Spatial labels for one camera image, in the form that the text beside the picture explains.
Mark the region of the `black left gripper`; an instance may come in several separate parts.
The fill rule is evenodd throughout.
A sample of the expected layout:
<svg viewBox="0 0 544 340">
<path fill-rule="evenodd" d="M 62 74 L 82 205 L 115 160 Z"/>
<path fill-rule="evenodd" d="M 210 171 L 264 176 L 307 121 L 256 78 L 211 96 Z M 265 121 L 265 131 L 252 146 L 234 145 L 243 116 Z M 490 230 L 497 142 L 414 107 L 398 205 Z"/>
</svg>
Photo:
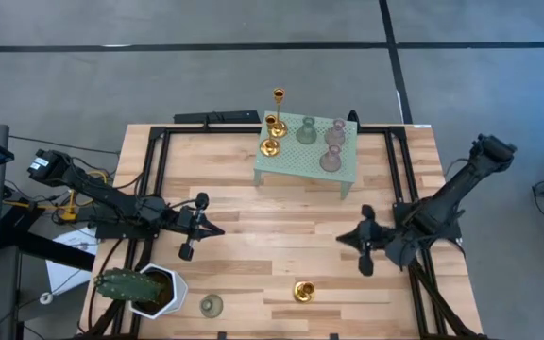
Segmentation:
<svg viewBox="0 0 544 340">
<path fill-rule="evenodd" d="M 195 199 L 185 201 L 180 205 L 176 221 L 178 233 L 185 234 L 187 239 L 180 245 L 178 256 L 184 261 L 191 261 L 194 255 L 193 243 L 206 238 L 223 236 L 226 233 L 210 222 L 204 211 L 209 205 L 209 196 L 199 193 Z"/>
</svg>

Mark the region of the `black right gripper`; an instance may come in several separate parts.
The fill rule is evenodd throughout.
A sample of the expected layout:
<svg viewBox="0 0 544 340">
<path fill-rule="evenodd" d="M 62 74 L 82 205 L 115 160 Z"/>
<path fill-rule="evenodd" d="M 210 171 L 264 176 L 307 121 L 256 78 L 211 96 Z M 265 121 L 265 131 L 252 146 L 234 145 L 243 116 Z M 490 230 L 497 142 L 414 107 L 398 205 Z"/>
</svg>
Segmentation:
<svg viewBox="0 0 544 340">
<path fill-rule="evenodd" d="M 370 205 L 363 205 L 361 214 L 364 220 L 358 224 L 357 229 L 337 236 L 336 241 L 359 249 L 359 271 L 364 276 L 371 277 L 374 273 L 371 253 L 377 249 L 384 249 L 393 240 L 395 231 L 381 226 L 376 221 L 376 214 Z"/>
</svg>

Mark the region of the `pink glass candle holder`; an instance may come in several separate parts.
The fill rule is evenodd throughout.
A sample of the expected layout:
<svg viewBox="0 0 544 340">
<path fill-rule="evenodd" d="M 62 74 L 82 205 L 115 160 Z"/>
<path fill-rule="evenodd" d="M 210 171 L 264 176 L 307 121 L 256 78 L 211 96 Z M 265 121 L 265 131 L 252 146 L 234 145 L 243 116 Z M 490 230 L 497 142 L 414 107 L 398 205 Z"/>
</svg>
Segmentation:
<svg viewBox="0 0 544 340">
<path fill-rule="evenodd" d="M 343 119 L 334 119 L 331 127 L 325 133 L 325 141 L 328 145 L 343 145 L 345 136 L 346 122 Z"/>
<path fill-rule="evenodd" d="M 340 157 L 341 147 L 337 144 L 330 144 L 325 154 L 320 157 L 319 165 L 326 172 L 336 172 L 341 168 Z"/>
</svg>

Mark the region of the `medium gold candlestick holder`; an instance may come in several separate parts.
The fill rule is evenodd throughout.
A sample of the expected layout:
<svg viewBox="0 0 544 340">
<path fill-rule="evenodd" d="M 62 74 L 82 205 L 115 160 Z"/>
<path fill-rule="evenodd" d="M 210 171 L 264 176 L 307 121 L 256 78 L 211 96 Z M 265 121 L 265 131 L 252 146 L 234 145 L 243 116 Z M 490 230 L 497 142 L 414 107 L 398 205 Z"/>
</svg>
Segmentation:
<svg viewBox="0 0 544 340">
<path fill-rule="evenodd" d="M 260 151 L 266 157 L 275 157 L 281 151 L 280 142 L 275 138 L 273 129 L 278 123 L 276 115 L 267 115 L 265 117 L 267 137 L 260 143 Z"/>
</svg>

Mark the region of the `green glass candle holder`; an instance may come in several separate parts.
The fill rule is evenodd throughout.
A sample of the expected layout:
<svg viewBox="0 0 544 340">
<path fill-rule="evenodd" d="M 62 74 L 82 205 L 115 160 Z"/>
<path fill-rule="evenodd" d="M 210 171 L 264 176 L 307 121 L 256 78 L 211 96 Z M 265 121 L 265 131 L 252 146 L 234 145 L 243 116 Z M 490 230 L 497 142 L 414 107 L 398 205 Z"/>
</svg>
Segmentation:
<svg viewBox="0 0 544 340">
<path fill-rule="evenodd" d="M 217 318 L 222 314 L 223 309 L 223 299 L 216 294 L 205 296 L 199 303 L 200 312 L 207 318 Z"/>
<path fill-rule="evenodd" d="M 313 117 L 306 116 L 302 119 L 302 126 L 297 130 L 296 138 L 303 145 L 311 145 L 316 141 L 317 132 Z"/>
</svg>

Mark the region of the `tall gold candlestick holder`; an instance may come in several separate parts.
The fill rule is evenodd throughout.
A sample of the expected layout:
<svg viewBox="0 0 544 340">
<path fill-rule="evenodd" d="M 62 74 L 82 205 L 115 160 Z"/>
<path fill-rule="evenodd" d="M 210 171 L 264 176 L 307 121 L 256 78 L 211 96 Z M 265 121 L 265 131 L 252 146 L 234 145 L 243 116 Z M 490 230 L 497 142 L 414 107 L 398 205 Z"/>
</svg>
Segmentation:
<svg viewBox="0 0 544 340">
<path fill-rule="evenodd" d="M 276 115 L 275 115 L 275 124 L 273 125 L 273 135 L 277 138 L 281 138 L 286 135 L 287 127 L 280 118 L 281 113 L 281 102 L 285 97 L 285 90 L 283 88 L 276 88 L 273 90 L 274 99 L 276 102 Z"/>
</svg>

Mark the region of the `white hexagonal plant pot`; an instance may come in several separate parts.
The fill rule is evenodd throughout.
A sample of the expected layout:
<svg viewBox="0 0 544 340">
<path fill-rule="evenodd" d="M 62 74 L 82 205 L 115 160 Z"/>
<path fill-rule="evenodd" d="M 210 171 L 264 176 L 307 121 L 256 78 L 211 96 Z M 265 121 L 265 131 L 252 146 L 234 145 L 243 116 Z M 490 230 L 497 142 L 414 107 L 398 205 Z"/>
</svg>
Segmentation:
<svg viewBox="0 0 544 340">
<path fill-rule="evenodd" d="M 188 294 L 188 285 L 177 271 L 150 263 L 141 273 L 157 283 L 162 283 L 163 289 L 155 302 L 130 302 L 129 309 L 133 313 L 154 320 L 182 308 Z"/>
</svg>

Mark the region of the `short gold candlestick holder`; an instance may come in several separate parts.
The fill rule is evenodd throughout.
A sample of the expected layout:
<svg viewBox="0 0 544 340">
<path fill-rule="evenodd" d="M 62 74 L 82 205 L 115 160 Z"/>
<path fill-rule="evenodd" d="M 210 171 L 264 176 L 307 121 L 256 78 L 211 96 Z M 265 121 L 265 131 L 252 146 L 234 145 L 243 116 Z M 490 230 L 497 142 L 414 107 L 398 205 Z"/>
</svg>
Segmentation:
<svg viewBox="0 0 544 340">
<path fill-rule="evenodd" d="M 298 303 L 309 303 L 315 297 L 315 285 L 310 281 L 299 281 L 294 287 L 293 296 Z"/>
</svg>

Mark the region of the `green perforated metal shelf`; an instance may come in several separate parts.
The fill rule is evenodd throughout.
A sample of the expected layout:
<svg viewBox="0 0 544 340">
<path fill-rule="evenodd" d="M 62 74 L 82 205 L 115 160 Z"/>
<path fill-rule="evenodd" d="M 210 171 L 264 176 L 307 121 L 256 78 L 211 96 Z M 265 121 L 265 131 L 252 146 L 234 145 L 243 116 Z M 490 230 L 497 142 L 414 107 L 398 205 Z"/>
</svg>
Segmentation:
<svg viewBox="0 0 544 340">
<path fill-rule="evenodd" d="M 275 157 L 266 157 L 260 151 L 260 143 L 267 137 L 266 124 L 262 127 L 254 163 L 254 184 L 262 183 L 262 174 L 280 174 L 307 179 L 322 179 L 338 182 L 340 184 L 341 197 L 345 198 L 356 181 L 356 146 L 357 124 L 344 120 L 346 140 L 341 145 L 341 168 L 336 172 L 326 172 L 320 165 L 320 157 L 328 150 L 329 145 L 325 141 L 325 133 L 332 126 L 334 119 L 313 117 L 317 132 L 316 141 L 313 144 L 301 144 L 296 138 L 297 130 L 302 126 L 302 119 L 306 115 L 293 113 L 280 113 L 280 119 L 287 127 L 287 133 L 281 138 L 275 137 L 280 142 L 280 153 Z"/>
</svg>

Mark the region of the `green cactus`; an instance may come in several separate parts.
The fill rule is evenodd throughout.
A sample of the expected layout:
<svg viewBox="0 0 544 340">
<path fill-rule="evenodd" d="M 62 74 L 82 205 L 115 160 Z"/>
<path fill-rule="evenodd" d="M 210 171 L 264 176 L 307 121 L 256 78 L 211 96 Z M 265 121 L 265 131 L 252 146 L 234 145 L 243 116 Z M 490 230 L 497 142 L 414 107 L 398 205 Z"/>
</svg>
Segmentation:
<svg viewBox="0 0 544 340">
<path fill-rule="evenodd" d="M 163 284 L 150 279 L 146 274 L 126 268 L 105 270 L 94 278 L 94 288 L 105 298 L 154 302 L 163 290 Z"/>
</svg>

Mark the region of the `black power strip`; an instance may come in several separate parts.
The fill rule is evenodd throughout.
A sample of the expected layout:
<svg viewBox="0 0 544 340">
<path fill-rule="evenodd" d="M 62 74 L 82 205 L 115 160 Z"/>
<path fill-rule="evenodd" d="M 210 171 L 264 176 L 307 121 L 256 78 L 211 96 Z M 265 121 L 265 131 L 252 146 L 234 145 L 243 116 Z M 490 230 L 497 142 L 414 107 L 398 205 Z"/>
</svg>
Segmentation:
<svg viewBox="0 0 544 340">
<path fill-rule="evenodd" d="M 255 110 L 210 111 L 181 113 L 174 116 L 175 124 L 260 124 Z"/>
</svg>

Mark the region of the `white paper sheet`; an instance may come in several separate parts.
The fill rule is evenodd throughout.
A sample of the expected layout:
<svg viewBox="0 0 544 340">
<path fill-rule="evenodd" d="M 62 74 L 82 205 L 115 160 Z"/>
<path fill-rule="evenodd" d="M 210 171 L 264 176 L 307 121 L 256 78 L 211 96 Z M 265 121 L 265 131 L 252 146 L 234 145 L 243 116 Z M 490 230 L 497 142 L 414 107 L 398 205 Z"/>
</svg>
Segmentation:
<svg viewBox="0 0 544 340">
<path fill-rule="evenodd" d="M 99 241 L 95 238 L 95 231 L 89 228 L 82 228 L 64 233 L 54 239 L 54 242 L 70 246 L 83 252 L 95 255 L 98 250 Z M 46 261 L 48 279 L 51 291 L 55 295 L 62 294 L 80 284 L 90 280 L 91 270 L 79 270 L 64 264 Z"/>
</svg>

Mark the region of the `black table support bar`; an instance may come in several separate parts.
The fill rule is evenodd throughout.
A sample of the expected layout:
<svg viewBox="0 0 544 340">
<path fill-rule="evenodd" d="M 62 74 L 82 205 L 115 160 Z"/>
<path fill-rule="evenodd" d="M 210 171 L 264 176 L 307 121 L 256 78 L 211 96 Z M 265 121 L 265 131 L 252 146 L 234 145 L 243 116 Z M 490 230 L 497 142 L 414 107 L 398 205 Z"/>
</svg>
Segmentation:
<svg viewBox="0 0 544 340">
<path fill-rule="evenodd" d="M 0 248 L 16 247 L 20 252 L 33 257 L 91 271 L 95 260 L 93 254 L 30 231 L 44 212 L 43 208 L 4 204 L 0 218 Z"/>
</svg>

